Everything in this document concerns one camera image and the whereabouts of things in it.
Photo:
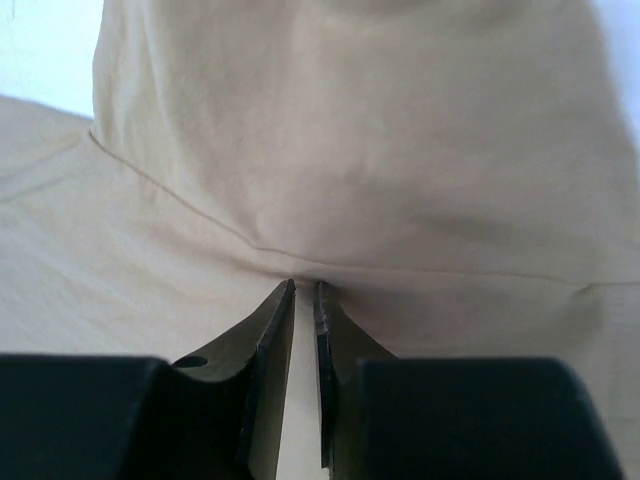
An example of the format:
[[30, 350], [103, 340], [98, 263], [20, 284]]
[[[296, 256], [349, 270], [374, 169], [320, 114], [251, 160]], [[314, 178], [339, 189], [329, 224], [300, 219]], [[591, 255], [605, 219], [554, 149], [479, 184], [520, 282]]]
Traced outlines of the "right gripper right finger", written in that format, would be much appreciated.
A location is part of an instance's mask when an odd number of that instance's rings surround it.
[[620, 479], [584, 384], [552, 358], [401, 359], [319, 282], [321, 464], [333, 479]]

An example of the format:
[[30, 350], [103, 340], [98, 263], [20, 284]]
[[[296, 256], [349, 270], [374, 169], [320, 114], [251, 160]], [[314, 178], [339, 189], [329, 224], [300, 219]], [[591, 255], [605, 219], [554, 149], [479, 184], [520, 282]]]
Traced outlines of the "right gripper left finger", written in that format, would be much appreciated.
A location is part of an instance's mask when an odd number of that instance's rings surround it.
[[168, 362], [5, 354], [5, 479], [272, 479], [278, 468], [295, 286]]

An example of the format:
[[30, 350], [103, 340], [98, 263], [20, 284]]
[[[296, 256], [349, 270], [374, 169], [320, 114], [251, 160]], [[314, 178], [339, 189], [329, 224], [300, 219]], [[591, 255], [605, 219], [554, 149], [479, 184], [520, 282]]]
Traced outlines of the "beige t shirt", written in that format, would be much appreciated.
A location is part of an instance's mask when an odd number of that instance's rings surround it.
[[1, 347], [176, 359], [298, 286], [408, 357], [553, 356], [639, 475], [638, 150], [588, 1], [108, 1], [94, 117], [1, 101]]

